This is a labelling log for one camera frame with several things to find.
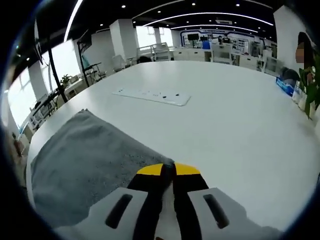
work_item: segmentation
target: table surface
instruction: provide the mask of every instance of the table surface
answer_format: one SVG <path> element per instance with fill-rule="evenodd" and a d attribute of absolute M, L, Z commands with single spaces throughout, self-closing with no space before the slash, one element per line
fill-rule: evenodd
<path fill-rule="evenodd" d="M 119 88 L 177 90 L 175 106 L 114 95 Z M 244 67 L 198 61 L 138 64 L 85 89 L 32 138 L 30 163 L 74 114 L 88 109 L 149 148 L 198 168 L 210 188 L 236 200 L 261 226 L 285 230 L 315 189 L 320 148 L 312 122 L 276 85 Z"/>

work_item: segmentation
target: led strip light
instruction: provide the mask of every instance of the led strip light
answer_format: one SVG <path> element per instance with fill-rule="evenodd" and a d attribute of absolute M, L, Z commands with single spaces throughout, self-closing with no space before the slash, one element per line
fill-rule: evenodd
<path fill-rule="evenodd" d="M 146 26 L 149 26 L 149 25 L 151 25 L 151 24 L 155 24 L 155 23 L 158 23 L 158 22 L 161 22 L 161 21 L 165 21 L 165 20 L 168 20 L 168 19 L 174 19 L 174 18 L 185 17 L 185 16 L 192 16 L 192 15 L 204 15 L 204 14 L 216 14 L 216 15 L 217 15 L 217 14 L 220 14 L 220 15 L 231 15 L 231 16 L 243 17 L 243 18 L 248 18 L 248 19 L 256 20 L 256 21 L 259 21 L 259 22 L 268 24 L 268 25 L 270 25 L 270 26 L 273 26 L 273 24 L 270 23 L 270 22 L 263 21 L 263 20 L 261 20 L 261 19 L 258 19 L 258 18 L 252 17 L 252 16 L 246 16 L 246 15 L 241 15 L 241 14 L 236 14 L 236 13 L 227 13 L 227 12 L 195 12 L 195 13 L 188 13 L 188 14 L 182 14 L 182 15 L 177 15 L 177 16 L 166 17 L 166 18 L 163 18 L 163 19 L 160 19 L 160 20 L 153 21 L 153 22 L 150 22 L 150 23 L 148 23 L 148 24 L 145 24 L 145 25 L 143 25 L 143 27 L 146 27 Z"/>
<path fill-rule="evenodd" d="M 252 30 L 252 29 L 248 29 L 248 28 L 244 28 L 244 27 L 239 27 L 239 26 L 217 25 L 217 24 L 202 24 L 202 25 L 177 26 L 177 27 L 171 28 L 171 30 L 173 30 L 173 29 L 182 29 L 182 28 L 191 28 L 191 27 L 224 27 L 224 28 L 242 29 L 242 30 L 247 30 L 247 31 L 254 32 L 254 33 L 257 33 L 257 32 L 258 32 L 258 31 Z"/>
<path fill-rule="evenodd" d="M 83 0 L 78 0 L 76 2 L 75 6 L 74 6 L 74 9 L 73 9 L 73 11 L 71 13 L 71 17 L 70 17 L 69 22 L 68 22 L 68 26 L 66 27 L 64 40 L 63 40 L 64 43 L 68 40 L 68 35 L 69 35 L 69 32 L 70 32 L 70 28 L 71 28 L 72 22 L 74 21 L 76 13 L 78 12 L 78 9 L 80 8 L 80 5 L 81 5 L 82 2 L 83 2 Z"/>

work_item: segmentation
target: white wall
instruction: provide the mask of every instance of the white wall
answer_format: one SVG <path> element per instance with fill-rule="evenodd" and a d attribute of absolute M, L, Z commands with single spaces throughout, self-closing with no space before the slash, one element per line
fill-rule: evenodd
<path fill-rule="evenodd" d="M 131 19 L 119 19 L 121 28 L 121 39 L 125 58 L 137 56 L 138 42 L 136 42 L 136 29 Z"/>
<path fill-rule="evenodd" d="M 171 34 L 172 34 L 173 46 L 176 48 L 181 47 L 180 31 L 172 30 Z"/>
<path fill-rule="evenodd" d="M 114 54 L 121 55 L 122 57 L 124 57 L 125 51 L 122 45 L 120 25 L 118 20 L 110 25 L 110 33 L 111 33 Z"/>
<path fill-rule="evenodd" d="M 157 44 L 161 44 L 161 36 L 160 36 L 160 31 L 158 27 L 154 28 L 154 35 L 155 35 L 155 42 Z"/>
<path fill-rule="evenodd" d="M 305 25 L 288 7 L 282 6 L 274 12 L 277 37 L 277 58 L 284 62 L 284 66 L 299 72 L 303 63 L 296 62 L 298 35 L 306 32 Z"/>
<path fill-rule="evenodd" d="M 101 63 L 98 67 L 100 71 L 112 71 L 112 58 L 115 56 L 115 50 L 110 31 L 102 31 L 92 34 L 92 45 L 84 52 L 84 56 L 90 64 Z M 77 53 L 77 61 L 81 68 L 79 54 Z"/>
<path fill-rule="evenodd" d="M 48 94 L 39 61 L 29 67 L 29 76 L 36 100 L 39 100 L 43 95 Z"/>

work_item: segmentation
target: blue box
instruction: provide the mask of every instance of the blue box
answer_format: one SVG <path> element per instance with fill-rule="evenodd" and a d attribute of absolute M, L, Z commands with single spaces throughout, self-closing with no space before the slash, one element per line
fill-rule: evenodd
<path fill-rule="evenodd" d="M 276 83 L 286 94 L 288 94 L 290 97 L 292 97 L 292 95 L 294 94 L 294 90 L 295 90 L 295 89 L 294 89 L 290 84 L 287 84 L 287 83 L 283 82 L 280 77 L 276 77 L 275 83 Z"/>

